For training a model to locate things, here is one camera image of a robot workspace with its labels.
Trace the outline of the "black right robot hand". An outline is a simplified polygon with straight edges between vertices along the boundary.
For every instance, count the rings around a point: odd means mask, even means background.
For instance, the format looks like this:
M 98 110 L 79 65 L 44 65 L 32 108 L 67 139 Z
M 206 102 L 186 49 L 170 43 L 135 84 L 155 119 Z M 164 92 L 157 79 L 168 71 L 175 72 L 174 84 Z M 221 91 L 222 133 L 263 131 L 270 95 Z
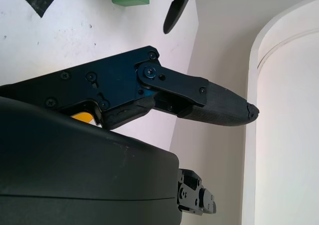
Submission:
M 115 129 L 152 109 L 221 126 L 258 108 L 201 77 L 162 67 L 151 46 L 0 88 L 3 225 L 178 225 L 216 213 L 177 156 Z

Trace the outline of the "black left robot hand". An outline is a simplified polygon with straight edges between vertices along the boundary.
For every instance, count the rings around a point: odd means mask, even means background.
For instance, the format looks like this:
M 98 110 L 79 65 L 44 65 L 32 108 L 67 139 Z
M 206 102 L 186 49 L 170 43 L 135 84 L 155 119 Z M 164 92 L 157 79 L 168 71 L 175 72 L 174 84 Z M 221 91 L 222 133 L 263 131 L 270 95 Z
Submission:
M 164 34 L 170 33 L 171 30 L 174 28 L 179 18 L 181 17 L 188 1 L 189 0 L 173 0 L 172 1 L 163 24 Z

